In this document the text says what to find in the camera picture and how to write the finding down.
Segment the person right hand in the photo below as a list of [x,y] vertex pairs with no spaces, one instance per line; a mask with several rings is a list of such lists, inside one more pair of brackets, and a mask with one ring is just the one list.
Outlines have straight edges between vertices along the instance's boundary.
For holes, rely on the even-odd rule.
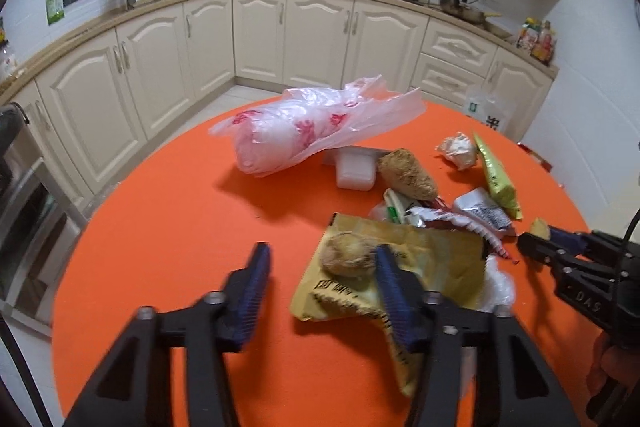
[[639,425],[639,333],[602,332],[587,375],[586,414],[599,426]]

